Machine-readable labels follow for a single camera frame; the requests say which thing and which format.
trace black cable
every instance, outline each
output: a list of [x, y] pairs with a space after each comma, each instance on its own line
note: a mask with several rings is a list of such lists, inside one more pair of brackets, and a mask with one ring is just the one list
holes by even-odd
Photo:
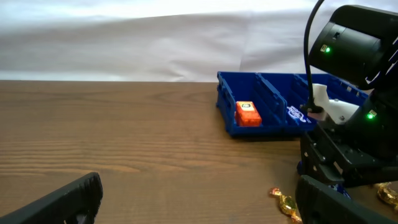
[[322, 5], [324, 0], [318, 0], [314, 8], [312, 9], [312, 12], [310, 14], [310, 17], [308, 18], [307, 21], [307, 26], [305, 26], [305, 32], [304, 32], [304, 64], [305, 64], [305, 73], [307, 74], [307, 81], [308, 81], [308, 101], [307, 105], [303, 106], [302, 109], [308, 112], [312, 113], [319, 113], [322, 111], [322, 109], [318, 106], [315, 106], [313, 102], [313, 88], [312, 88], [312, 76], [311, 76], [311, 68], [310, 68], [310, 63], [308, 62], [308, 39], [310, 37], [310, 29], [311, 29], [311, 24], [313, 21], [313, 18], [315, 17], [315, 14], [317, 13], [318, 9]]

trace wire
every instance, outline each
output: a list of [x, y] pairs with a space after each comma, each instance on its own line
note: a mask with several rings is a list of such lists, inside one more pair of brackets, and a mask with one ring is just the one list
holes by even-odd
[[311, 68], [310, 68], [310, 63], [308, 62], [308, 39], [310, 37], [310, 29], [311, 29], [311, 24], [312, 24], [313, 18], [315, 17], [315, 14], [317, 13], [320, 6], [322, 5], [323, 1], [324, 0], [318, 0], [316, 5], [312, 9], [310, 17], [308, 18], [308, 21], [307, 21], [307, 26], [305, 26], [305, 32], [304, 32], [304, 65], [305, 65], [305, 73], [307, 74], [308, 93], [309, 93], [307, 107], [308, 107], [308, 109], [311, 109], [311, 111], [313, 110], [313, 107], [315, 107], [315, 104], [313, 102]]

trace wood grain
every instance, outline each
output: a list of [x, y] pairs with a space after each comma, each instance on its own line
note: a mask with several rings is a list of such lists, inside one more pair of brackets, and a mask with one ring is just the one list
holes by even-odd
[[97, 171], [96, 223], [290, 223], [267, 191], [294, 194], [299, 142], [231, 139], [215, 102], [215, 83], [0, 82], [0, 215]]

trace white backdrop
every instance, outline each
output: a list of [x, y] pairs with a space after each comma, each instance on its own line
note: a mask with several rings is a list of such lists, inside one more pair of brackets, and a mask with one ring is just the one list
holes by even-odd
[[[300, 73], [315, 2], [3, 0], [0, 79], [216, 82], [219, 70]], [[398, 11], [398, 0], [326, 0], [310, 45], [344, 4]]]

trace blue plastic bin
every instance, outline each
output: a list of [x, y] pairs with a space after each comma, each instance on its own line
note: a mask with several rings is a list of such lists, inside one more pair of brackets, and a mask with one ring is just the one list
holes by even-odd
[[[218, 72], [217, 107], [231, 136], [299, 135], [312, 130], [316, 121], [304, 116], [301, 121], [289, 116], [289, 110], [307, 102], [308, 84], [305, 75], [284, 73]], [[361, 105], [367, 95], [355, 87], [332, 77], [317, 75], [314, 83], [328, 85], [330, 98]], [[261, 118], [259, 127], [240, 127], [234, 114], [237, 101], [253, 101]]]

